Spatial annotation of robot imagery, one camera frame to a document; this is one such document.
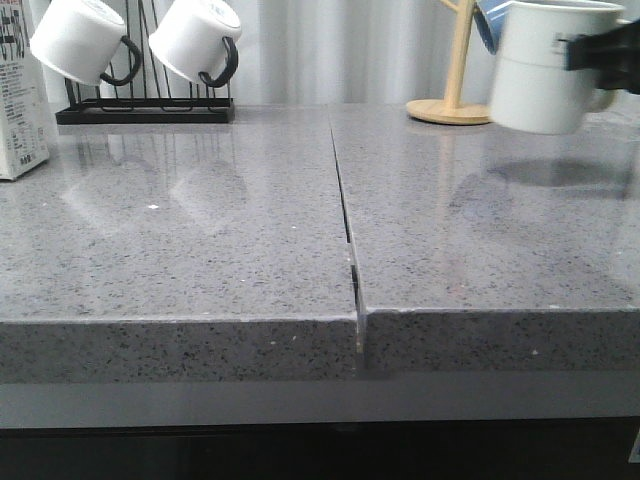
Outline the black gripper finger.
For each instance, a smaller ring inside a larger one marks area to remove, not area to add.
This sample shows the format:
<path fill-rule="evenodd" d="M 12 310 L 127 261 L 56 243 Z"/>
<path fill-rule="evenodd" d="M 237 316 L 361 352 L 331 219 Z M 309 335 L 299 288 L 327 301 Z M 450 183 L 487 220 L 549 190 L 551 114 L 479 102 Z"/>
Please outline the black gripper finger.
<path fill-rule="evenodd" d="M 596 87 L 639 93 L 639 20 L 608 32 L 580 35 L 567 44 L 565 69 L 593 70 Z"/>

